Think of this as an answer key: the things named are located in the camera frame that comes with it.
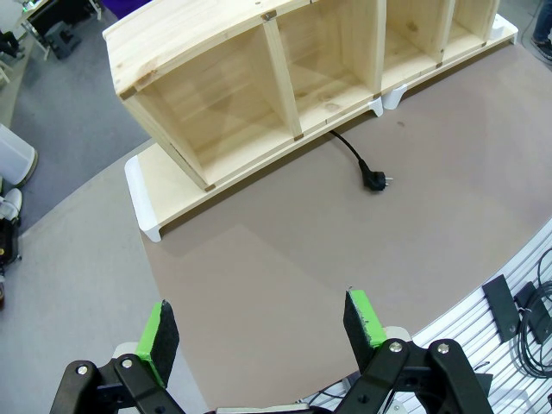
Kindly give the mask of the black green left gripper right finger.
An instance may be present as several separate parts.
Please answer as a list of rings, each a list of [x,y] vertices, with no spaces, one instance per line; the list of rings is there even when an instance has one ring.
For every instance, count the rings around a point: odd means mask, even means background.
[[[363,290],[346,291],[343,325],[361,376],[337,413],[383,413],[398,392],[414,395],[426,413],[492,412],[457,341],[438,339],[422,348],[388,336]]]

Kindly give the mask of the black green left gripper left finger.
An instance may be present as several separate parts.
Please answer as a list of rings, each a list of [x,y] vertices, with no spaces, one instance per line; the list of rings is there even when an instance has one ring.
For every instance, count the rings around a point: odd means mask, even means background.
[[[52,413],[182,413],[167,391],[179,347],[173,308],[156,303],[133,352],[98,367],[91,361],[69,363],[53,399]]]

